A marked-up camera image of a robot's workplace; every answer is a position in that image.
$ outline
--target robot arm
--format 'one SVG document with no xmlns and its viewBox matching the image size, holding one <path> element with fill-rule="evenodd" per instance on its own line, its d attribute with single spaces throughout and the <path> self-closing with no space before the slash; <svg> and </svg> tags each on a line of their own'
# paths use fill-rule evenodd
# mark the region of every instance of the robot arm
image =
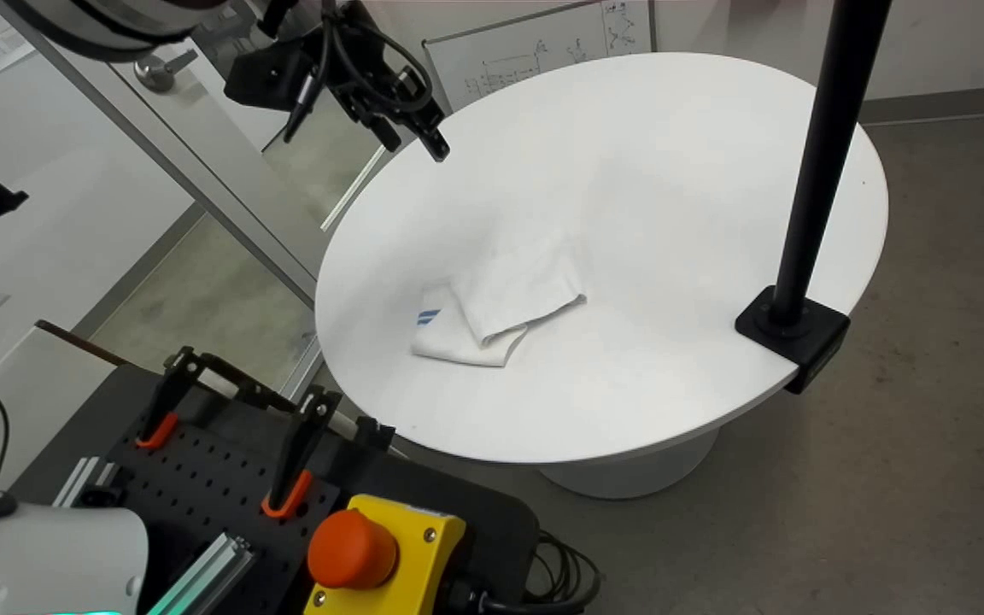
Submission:
<svg viewBox="0 0 984 615">
<path fill-rule="evenodd" d="M 387 149 L 404 141 L 398 127 L 425 141 L 434 161 L 452 152 L 438 123 L 440 107 L 431 95 L 425 66 L 387 37 L 360 0 L 259 0 L 259 29 L 282 35 L 299 10 L 317 15 L 317 28 L 300 37 L 273 42 L 234 62 L 227 95 L 244 107 L 290 111 L 290 141 L 316 98 L 327 89 L 341 109 L 374 130 Z M 140 62 L 154 46 L 191 37 L 227 0 L 6 0 L 18 16 L 51 42 L 100 62 Z"/>
</svg>

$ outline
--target white round table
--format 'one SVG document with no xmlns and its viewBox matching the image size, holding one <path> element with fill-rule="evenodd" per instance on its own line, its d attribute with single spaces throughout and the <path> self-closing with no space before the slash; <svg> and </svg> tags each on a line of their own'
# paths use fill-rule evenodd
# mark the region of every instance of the white round table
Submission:
<svg viewBox="0 0 984 615">
<path fill-rule="evenodd" d="M 737 59 L 629 56 L 511 85 L 444 123 L 456 152 L 389 161 L 317 279 L 324 362 L 348 399 L 425 447 L 645 495 L 797 366 L 736 317 L 776 279 L 815 85 Z M 850 314 L 888 192 L 854 132 L 809 296 Z M 495 241 L 571 237 L 587 299 L 506 368 L 412 356 L 421 289 Z"/>
</svg>

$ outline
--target black pole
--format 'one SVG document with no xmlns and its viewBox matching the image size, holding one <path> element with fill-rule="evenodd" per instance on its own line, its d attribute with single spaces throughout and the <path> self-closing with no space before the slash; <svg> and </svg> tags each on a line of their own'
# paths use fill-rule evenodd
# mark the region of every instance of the black pole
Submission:
<svg viewBox="0 0 984 615">
<path fill-rule="evenodd" d="M 892 0 L 838 0 L 769 317 L 797 323 Z"/>
<path fill-rule="evenodd" d="M 848 332 L 846 314 L 807 299 L 807 283 L 822 256 L 888 10 L 892 0 L 833 4 L 781 275 L 736 321 L 743 336 L 800 366 L 789 381 L 792 394 L 830 362 Z"/>
</svg>

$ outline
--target metal rod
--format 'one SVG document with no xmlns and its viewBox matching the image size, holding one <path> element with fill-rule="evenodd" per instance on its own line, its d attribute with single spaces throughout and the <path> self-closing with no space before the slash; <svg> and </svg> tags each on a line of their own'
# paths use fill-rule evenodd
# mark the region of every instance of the metal rod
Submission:
<svg viewBox="0 0 984 615">
<path fill-rule="evenodd" d="M 838 0 L 830 20 L 826 59 L 807 149 L 789 215 L 789 237 L 769 305 L 773 323 L 797 323 L 807 299 L 807 283 L 826 233 L 848 143 L 854 135 L 875 52 L 888 20 L 892 0 Z"/>
</svg>

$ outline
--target red emergency stop button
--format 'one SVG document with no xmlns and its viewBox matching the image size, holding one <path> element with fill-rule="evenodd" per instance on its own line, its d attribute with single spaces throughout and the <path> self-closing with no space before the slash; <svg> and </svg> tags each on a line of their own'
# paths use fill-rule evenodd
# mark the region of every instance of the red emergency stop button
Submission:
<svg viewBox="0 0 984 615">
<path fill-rule="evenodd" d="M 360 510 L 327 516 L 309 543 L 311 577 L 324 587 L 380 587 L 401 559 L 393 532 Z"/>
</svg>

